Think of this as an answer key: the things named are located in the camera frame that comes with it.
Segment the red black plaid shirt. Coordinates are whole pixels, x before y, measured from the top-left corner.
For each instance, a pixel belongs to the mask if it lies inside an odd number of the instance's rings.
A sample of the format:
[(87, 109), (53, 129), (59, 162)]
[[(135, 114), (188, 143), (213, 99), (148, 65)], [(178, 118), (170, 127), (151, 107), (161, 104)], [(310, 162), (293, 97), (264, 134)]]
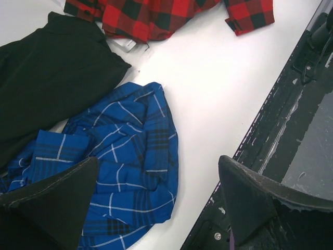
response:
[[(220, 4), (219, 0), (67, 0), (64, 12), (90, 22), (101, 22), (113, 39), (137, 43), (170, 38), (195, 15)], [(224, 1), (225, 22), (237, 35), (273, 24), (273, 1)]]

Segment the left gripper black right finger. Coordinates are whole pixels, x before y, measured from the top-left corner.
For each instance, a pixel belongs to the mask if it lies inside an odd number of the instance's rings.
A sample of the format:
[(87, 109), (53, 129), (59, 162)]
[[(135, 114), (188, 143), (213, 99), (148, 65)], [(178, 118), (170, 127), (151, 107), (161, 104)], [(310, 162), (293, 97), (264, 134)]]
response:
[(231, 249), (332, 249), (332, 201), (219, 158)]

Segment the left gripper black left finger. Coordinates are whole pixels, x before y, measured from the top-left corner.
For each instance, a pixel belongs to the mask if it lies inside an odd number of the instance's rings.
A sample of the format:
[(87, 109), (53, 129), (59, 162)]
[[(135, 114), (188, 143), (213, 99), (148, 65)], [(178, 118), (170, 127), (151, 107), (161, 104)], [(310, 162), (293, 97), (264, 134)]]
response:
[(1, 249), (77, 249), (99, 173), (95, 157), (1, 195)]

